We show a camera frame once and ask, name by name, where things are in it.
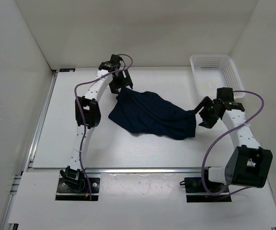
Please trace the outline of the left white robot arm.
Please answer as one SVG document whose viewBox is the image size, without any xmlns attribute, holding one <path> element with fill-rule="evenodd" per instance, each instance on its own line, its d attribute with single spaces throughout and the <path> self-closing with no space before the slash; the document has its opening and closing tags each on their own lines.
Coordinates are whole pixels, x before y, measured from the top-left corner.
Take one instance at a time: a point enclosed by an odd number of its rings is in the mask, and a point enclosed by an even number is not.
<svg viewBox="0 0 276 230">
<path fill-rule="evenodd" d="M 133 87 L 128 67 L 121 65 L 124 60 L 116 56 L 110 61 L 100 64 L 96 79 L 89 82 L 90 88 L 83 96 L 77 95 L 75 86 L 75 119 L 77 122 L 77 137 L 71 154 L 70 162 L 65 170 L 60 171 L 64 183 L 74 192 L 84 192 L 90 188 L 90 181 L 83 167 L 83 157 L 86 156 L 93 131 L 99 125 L 101 112 L 99 101 L 107 87 L 112 94 L 119 94 L 122 88 Z"/>
</svg>

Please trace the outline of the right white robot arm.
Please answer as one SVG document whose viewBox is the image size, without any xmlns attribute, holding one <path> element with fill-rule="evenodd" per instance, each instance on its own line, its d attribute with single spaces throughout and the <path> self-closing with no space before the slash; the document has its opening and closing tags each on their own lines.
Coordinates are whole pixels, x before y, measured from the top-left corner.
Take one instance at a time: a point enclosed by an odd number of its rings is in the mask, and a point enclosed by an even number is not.
<svg viewBox="0 0 276 230">
<path fill-rule="evenodd" d="M 217 184 L 237 185 L 262 188 L 265 185 L 273 159 L 270 150 L 263 149 L 253 136 L 245 109 L 241 103 L 232 98 L 210 99 L 205 97 L 194 109 L 194 113 L 202 118 L 200 126 L 212 128 L 221 120 L 230 135 L 234 152 L 229 161 L 222 167 L 205 167 L 206 158 L 202 161 L 200 187 L 211 194 Z"/>
</svg>

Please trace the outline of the navy blue shorts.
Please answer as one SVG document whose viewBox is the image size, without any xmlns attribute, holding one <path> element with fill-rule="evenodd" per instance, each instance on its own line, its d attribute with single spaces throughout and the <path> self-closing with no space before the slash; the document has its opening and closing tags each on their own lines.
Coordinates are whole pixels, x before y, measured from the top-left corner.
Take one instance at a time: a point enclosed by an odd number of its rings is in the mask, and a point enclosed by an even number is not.
<svg viewBox="0 0 276 230">
<path fill-rule="evenodd" d="M 108 118 L 134 135 L 154 134 L 175 140 L 196 136 L 196 115 L 154 92 L 123 88 Z"/>
</svg>

